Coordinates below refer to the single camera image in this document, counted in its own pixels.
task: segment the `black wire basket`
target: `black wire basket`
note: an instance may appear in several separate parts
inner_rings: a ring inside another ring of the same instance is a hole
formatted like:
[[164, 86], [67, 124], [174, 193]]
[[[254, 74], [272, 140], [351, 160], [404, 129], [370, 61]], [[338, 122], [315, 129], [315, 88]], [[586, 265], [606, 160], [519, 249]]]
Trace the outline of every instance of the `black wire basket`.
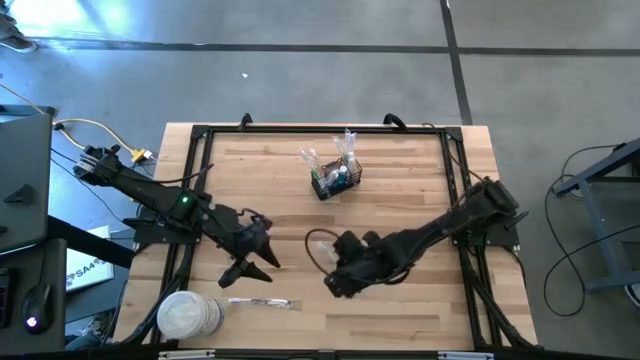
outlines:
[[[326, 200], [336, 194], [339, 194], [347, 189], [354, 187], [355, 185], [360, 184], [360, 177], [362, 176], [362, 167], [360, 166], [360, 163], [358, 162], [358, 160], [356, 160], [355, 163], [356, 163], [355, 171], [352, 172], [347, 170], [346, 177], [342, 179], [338, 178], [331, 185], [326, 185], [324, 188], [320, 187], [318, 180], [315, 177], [313, 177], [313, 173], [312, 173], [311, 186], [313, 186], [313, 190], [316, 191], [316, 194], [318, 195], [318, 199]], [[342, 158], [339, 158], [336, 161], [330, 162], [327, 165], [323, 165], [322, 170], [324, 171], [324, 174], [325, 174], [325, 180], [328, 179], [329, 173], [331, 173], [333, 170], [339, 170], [341, 166], [347, 166], [347, 164], [344, 163]]]

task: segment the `butcher block tabletop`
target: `butcher block tabletop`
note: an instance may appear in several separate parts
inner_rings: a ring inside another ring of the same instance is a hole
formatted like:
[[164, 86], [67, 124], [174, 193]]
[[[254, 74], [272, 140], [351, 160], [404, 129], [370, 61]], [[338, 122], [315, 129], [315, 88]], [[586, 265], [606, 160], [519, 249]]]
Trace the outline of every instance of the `butcher block tabletop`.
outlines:
[[[155, 179], [183, 176], [193, 125], [167, 124]], [[469, 168], [481, 176], [498, 179], [488, 128], [463, 126], [462, 132]], [[211, 240], [203, 238], [195, 252], [189, 290], [219, 300], [287, 299], [293, 301], [293, 307], [230, 306], [224, 325], [216, 334], [181, 341], [180, 347], [473, 348], [460, 263], [450, 240], [430, 248], [399, 285], [370, 286], [353, 299], [336, 299], [326, 288], [324, 274], [305, 252], [304, 237], [309, 230], [325, 228], [338, 234], [352, 230], [359, 237], [373, 230], [385, 236], [418, 228], [444, 213], [450, 204], [440, 142], [436, 136], [419, 134], [358, 134], [355, 153], [363, 168], [361, 184], [319, 201], [310, 184], [309, 167], [298, 149], [312, 147], [321, 162], [328, 163], [338, 158], [331, 136], [285, 132], [215, 134], [211, 153], [215, 166], [208, 173], [205, 191], [217, 203], [236, 209], [251, 208], [271, 219], [271, 247], [282, 267], [276, 269], [252, 255], [250, 261], [255, 261], [273, 282], [240, 278], [221, 289], [217, 281], [232, 260]], [[196, 152], [197, 166], [203, 147], [200, 145]], [[335, 263], [320, 245], [324, 242], [330, 247], [335, 239], [316, 233], [310, 240], [310, 249], [320, 265], [329, 271], [335, 269]], [[167, 249], [165, 244], [151, 245], [134, 258], [115, 340], [131, 334], [157, 299]], [[487, 259], [497, 303], [521, 334], [536, 343], [517, 262], [499, 248], [488, 248]], [[483, 334], [488, 340], [486, 313], [482, 302], [478, 303]]]

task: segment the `yellow cable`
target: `yellow cable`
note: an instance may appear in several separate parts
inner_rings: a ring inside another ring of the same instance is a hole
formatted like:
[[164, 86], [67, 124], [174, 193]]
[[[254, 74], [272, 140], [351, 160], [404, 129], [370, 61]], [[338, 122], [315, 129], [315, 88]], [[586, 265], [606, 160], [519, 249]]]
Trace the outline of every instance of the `yellow cable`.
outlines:
[[[38, 106], [36, 106], [34, 103], [32, 103], [31, 101], [29, 101], [29, 99], [27, 99], [26, 97], [18, 94], [17, 92], [11, 90], [10, 88], [8, 88], [7, 86], [5, 86], [4, 84], [0, 83], [0, 87], [4, 88], [5, 90], [7, 90], [8, 92], [12, 93], [13, 95], [19, 97], [20, 99], [24, 100], [24, 102], [26, 102], [27, 104], [31, 105], [32, 108], [34, 108], [37, 112], [39, 112], [40, 114], [44, 114], [45, 112], [42, 111], [42, 109], [40, 109]], [[55, 126], [56, 124], [62, 124], [65, 122], [85, 122], [85, 123], [89, 123], [89, 124], [93, 124], [96, 126], [99, 126], [101, 128], [103, 128], [104, 130], [106, 130], [111, 136], [113, 136], [116, 141], [118, 141], [120, 143], [120, 145], [122, 145], [122, 147], [124, 147], [125, 149], [127, 149], [131, 155], [135, 156], [135, 150], [133, 150], [130, 146], [128, 146], [115, 132], [113, 132], [113, 130], [109, 129], [106, 125], [98, 122], [98, 121], [94, 121], [94, 120], [89, 120], [89, 119], [63, 119], [63, 120], [58, 120], [58, 121], [52, 121], [52, 125]], [[67, 138], [67, 140], [69, 140], [69, 142], [71, 142], [74, 146], [80, 148], [80, 149], [84, 149], [84, 146], [80, 145], [77, 141], [75, 141], [71, 135], [69, 135], [64, 129], [60, 129], [58, 130], [59, 132], [62, 133], [62, 135], [64, 135], [64, 137]]]

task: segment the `gray concrete floor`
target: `gray concrete floor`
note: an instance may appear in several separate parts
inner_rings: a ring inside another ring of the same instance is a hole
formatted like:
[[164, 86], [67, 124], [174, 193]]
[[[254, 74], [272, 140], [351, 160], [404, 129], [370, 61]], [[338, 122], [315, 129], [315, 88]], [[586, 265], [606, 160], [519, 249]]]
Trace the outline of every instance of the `gray concrete floor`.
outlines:
[[[635, 1], [451, 0], [460, 46], [638, 48]], [[12, 13], [33, 36], [182, 43], [444, 46], [438, 1], [16, 0]], [[547, 187], [564, 159], [591, 145], [639, 135], [637, 57], [463, 56], [474, 124], [490, 127], [502, 179], [531, 215], [519, 226], [521, 257], [540, 343], [549, 349], [637, 357], [640, 311], [622, 290], [588, 295], [569, 319], [544, 305], [542, 282], [561, 256], [544, 221]], [[448, 55], [0, 49], [3, 83], [60, 117], [98, 119], [137, 147], [157, 151], [169, 121], [379, 122], [460, 124]], [[19, 103], [0, 93], [0, 103]], [[76, 126], [83, 143], [110, 145], [101, 130]], [[77, 150], [55, 135], [56, 149]], [[575, 159], [578, 171], [604, 152]], [[50, 213], [79, 227], [117, 220], [69, 175], [52, 167]], [[135, 206], [94, 189], [119, 217]], [[551, 201], [552, 221], [570, 249], [593, 239], [580, 203]], [[576, 256], [603, 274], [597, 251]], [[569, 266], [551, 279], [550, 300], [574, 308]]]

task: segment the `white paper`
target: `white paper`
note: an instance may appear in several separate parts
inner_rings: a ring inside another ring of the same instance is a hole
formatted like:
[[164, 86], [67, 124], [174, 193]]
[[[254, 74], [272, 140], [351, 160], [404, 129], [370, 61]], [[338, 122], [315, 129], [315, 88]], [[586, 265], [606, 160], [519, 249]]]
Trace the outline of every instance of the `white paper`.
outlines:
[[[103, 239], [111, 238], [109, 226], [102, 226], [89, 232]], [[113, 279], [113, 264], [67, 249], [67, 292], [110, 279]]]

